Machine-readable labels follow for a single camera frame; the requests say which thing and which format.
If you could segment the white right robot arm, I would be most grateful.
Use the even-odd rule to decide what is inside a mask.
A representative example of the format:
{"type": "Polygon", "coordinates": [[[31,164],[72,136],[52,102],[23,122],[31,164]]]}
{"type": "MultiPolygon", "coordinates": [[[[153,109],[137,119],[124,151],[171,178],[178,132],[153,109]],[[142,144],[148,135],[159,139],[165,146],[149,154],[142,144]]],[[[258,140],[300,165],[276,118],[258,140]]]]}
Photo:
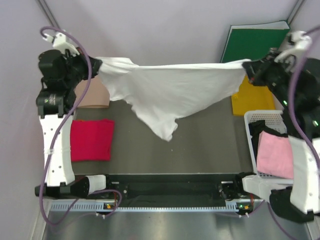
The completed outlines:
{"type": "Polygon", "coordinates": [[[268,201],[277,216],[307,223],[320,213],[320,80],[305,70],[316,39],[309,32],[295,31],[288,42],[291,48],[271,50],[243,67],[253,86],[268,87],[283,105],[293,183],[280,188],[258,175],[247,175],[233,185],[233,192],[239,198],[252,193],[268,201]]]}

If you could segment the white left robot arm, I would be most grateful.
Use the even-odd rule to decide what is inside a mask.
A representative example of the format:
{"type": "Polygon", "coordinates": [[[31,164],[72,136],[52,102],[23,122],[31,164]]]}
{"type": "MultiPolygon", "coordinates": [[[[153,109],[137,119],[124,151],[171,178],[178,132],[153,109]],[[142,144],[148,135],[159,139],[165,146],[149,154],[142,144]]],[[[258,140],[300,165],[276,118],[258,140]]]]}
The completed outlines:
{"type": "Polygon", "coordinates": [[[97,192],[109,198],[114,191],[103,174],[76,179],[71,161],[71,126],[79,100],[75,88],[81,81],[89,84],[102,65],[84,48],[72,41],[63,30],[55,36],[43,34],[53,49],[41,53],[38,68],[42,73],[41,90],[36,98],[37,114],[44,144],[44,176],[34,188],[37,197],[53,199],[84,199],[97,192]]]}

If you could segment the white t shirt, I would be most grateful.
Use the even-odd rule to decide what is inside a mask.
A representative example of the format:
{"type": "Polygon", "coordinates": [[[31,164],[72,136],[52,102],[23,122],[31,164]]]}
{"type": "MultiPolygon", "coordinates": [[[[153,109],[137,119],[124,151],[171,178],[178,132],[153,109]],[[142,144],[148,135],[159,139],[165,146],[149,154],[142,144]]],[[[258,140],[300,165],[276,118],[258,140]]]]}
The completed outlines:
{"type": "Polygon", "coordinates": [[[239,91],[245,59],[227,63],[142,66],[125,57],[99,57],[98,75],[110,101],[123,100],[160,139],[169,142],[177,119],[239,91]]]}

